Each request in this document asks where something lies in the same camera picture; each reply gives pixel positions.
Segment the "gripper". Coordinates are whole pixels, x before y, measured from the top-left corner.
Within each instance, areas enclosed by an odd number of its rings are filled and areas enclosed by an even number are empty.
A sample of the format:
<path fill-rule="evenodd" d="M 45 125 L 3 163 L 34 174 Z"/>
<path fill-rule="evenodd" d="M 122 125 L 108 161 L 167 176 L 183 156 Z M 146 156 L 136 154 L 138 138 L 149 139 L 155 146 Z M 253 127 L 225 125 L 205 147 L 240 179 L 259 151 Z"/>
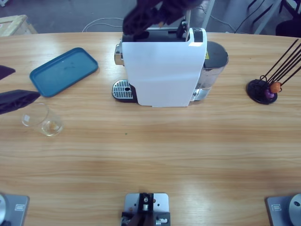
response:
<path fill-rule="evenodd" d="M 202 0 L 139 0 L 125 16 L 122 31 L 125 35 L 138 35 L 154 24 L 170 25 L 183 17 L 188 9 L 200 5 Z"/>

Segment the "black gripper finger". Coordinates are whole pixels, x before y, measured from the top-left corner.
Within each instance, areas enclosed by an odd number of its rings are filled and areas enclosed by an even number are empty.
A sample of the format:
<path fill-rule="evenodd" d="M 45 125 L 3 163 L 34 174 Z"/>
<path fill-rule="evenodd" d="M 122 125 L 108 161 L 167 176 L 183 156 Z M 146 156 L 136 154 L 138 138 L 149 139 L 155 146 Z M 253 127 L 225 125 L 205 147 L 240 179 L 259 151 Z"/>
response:
<path fill-rule="evenodd" d="M 40 97 L 40 93 L 29 90 L 12 90 L 0 94 L 0 114 L 24 108 Z"/>
<path fill-rule="evenodd" d="M 0 65 L 0 80 L 6 78 L 7 76 L 15 73 L 15 69 L 7 66 Z"/>

